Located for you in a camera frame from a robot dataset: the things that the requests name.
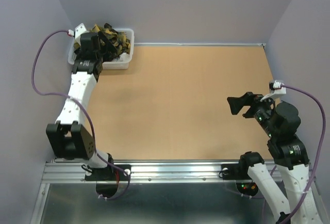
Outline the yellow plaid long sleeve shirt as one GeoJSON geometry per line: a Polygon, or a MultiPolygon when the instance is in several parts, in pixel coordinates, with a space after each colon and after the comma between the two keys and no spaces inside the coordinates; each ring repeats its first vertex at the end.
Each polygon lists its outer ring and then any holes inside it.
{"type": "MultiPolygon", "coordinates": [[[[126,38],[124,33],[120,33],[116,31],[112,26],[108,23],[105,23],[104,26],[99,26],[95,24],[91,29],[88,29],[89,33],[98,33],[102,31],[105,36],[110,40],[110,42],[117,49],[117,57],[122,53],[127,53],[130,49],[130,41],[126,38]]],[[[75,60],[78,60],[78,53],[80,52],[80,43],[74,43],[74,53],[76,54],[75,60]]]]}

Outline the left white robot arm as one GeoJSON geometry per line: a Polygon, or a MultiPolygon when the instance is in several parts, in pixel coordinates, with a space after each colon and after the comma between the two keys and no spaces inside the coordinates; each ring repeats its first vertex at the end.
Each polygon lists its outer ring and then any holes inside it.
{"type": "Polygon", "coordinates": [[[103,70],[103,58],[113,49],[106,36],[99,32],[83,33],[79,37],[80,49],[73,64],[69,92],[65,94],[63,109],[55,123],[48,124],[46,134],[58,158],[78,160],[88,170],[97,169],[104,180],[114,176],[111,156],[99,152],[95,144],[95,131],[85,128],[90,122],[88,103],[103,70]]]}

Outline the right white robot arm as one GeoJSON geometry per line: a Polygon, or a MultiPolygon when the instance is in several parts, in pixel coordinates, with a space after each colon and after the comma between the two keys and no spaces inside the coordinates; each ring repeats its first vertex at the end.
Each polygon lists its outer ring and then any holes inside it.
{"type": "Polygon", "coordinates": [[[232,115],[248,107],[243,117],[253,118],[269,140],[268,150],[282,177],[282,192],[257,152],[246,152],[238,163],[226,166],[219,173],[225,180],[251,179],[268,203],[276,223],[322,223],[314,195],[310,189],[309,158],[296,135],[301,124],[298,109],[287,102],[275,103],[274,94],[246,92],[241,97],[228,97],[232,115]]]}

